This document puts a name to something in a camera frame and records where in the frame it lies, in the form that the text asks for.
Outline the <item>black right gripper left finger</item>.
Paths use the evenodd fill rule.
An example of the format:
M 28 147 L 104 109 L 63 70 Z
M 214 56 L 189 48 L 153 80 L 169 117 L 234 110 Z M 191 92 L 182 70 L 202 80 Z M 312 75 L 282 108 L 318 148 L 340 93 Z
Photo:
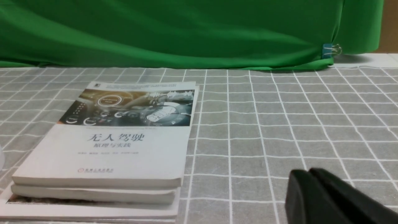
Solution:
M 289 224 L 344 224 L 345 217 L 324 187 L 309 172 L 290 172 L 285 212 Z

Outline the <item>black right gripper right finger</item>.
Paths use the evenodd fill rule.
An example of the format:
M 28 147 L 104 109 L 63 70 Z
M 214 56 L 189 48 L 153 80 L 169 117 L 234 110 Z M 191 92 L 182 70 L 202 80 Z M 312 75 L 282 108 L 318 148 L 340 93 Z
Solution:
M 397 213 L 323 168 L 309 172 L 320 181 L 337 207 L 353 224 L 397 224 Z

